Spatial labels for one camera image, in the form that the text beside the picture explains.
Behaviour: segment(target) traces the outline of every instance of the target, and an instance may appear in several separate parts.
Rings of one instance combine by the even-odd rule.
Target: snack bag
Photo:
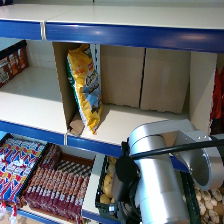
[[[100,122],[103,104],[98,74],[94,68],[89,44],[69,50],[67,70],[82,121],[92,133],[95,133]]]

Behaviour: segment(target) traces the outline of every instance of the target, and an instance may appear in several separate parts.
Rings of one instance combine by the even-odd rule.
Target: black cable
[[[213,140],[213,141],[204,141],[204,142],[194,142],[190,144],[185,145],[175,145],[171,147],[165,147],[161,149],[155,149],[147,152],[141,152],[134,155],[131,155],[130,157],[134,160],[142,159],[144,157],[152,157],[167,153],[174,153],[174,152],[183,152],[183,151],[189,151],[194,149],[200,149],[200,148],[209,148],[214,146],[221,146],[224,145],[224,139],[220,140]]]

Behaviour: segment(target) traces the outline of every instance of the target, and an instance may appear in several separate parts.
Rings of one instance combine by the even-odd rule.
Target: cardboard box
[[[106,104],[139,107],[144,48],[100,48],[101,91]]]
[[[190,77],[190,52],[147,49],[140,108],[181,113]]]
[[[0,88],[28,67],[26,41],[0,51]]]

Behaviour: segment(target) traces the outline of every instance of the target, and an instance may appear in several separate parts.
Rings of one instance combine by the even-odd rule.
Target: cardboard divider
[[[216,62],[215,53],[191,52],[190,121],[206,134],[210,134]]]
[[[182,113],[190,76],[190,52],[147,49],[140,108]]]
[[[62,95],[65,120],[68,127],[75,113],[78,111],[78,107],[72,87],[68,81],[66,58],[68,55],[68,50],[76,49],[80,46],[80,44],[58,42],[53,42],[52,44],[54,48],[55,63],[58,72],[58,81]]]
[[[144,48],[102,45],[103,103],[139,107]]]

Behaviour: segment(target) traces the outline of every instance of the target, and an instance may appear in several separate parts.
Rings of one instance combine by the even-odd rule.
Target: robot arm
[[[195,142],[213,141],[213,139],[214,137],[208,137],[203,132],[195,130],[188,120],[169,120],[144,124],[137,127],[129,137],[129,156],[134,157],[139,153],[166,148],[166,146],[180,146]],[[176,152],[173,155],[186,165],[195,184],[202,190],[222,186],[224,165],[220,148],[198,148],[191,151]],[[134,160],[137,165],[136,173],[139,176],[139,182],[135,184],[137,186],[134,192],[135,205],[127,202],[127,197],[122,198],[121,192],[129,191],[134,185],[133,183],[136,183],[134,177],[131,177],[132,175],[130,175],[129,182],[126,180],[129,172],[127,167],[134,167],[131,165],[130,157],[128,157],[129,159],[126,158],[128,160],[127,165],[122,158],[122,161],[118,160],[118,165],[115,167],[112,195],[120,203],[120,211],[126,211],[133,207],[140,209],[144,224],[188,223],[187,208],[183,202],[168,154]]]

